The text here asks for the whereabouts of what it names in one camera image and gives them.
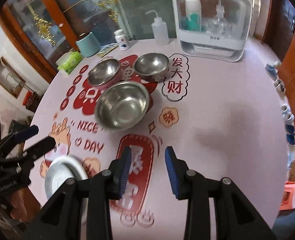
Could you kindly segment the person's left hand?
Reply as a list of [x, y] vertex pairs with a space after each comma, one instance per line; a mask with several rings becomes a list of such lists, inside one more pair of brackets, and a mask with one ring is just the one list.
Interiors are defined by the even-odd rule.
[[18, 190], [11, 195], [10, 204], [12, 206], [12, 210], [10, 212], [11, 217], [13, 219], [18, 219], [21, 222], [25, 222], [27, 219], [27, 210], [24, 205], [22, 190]]

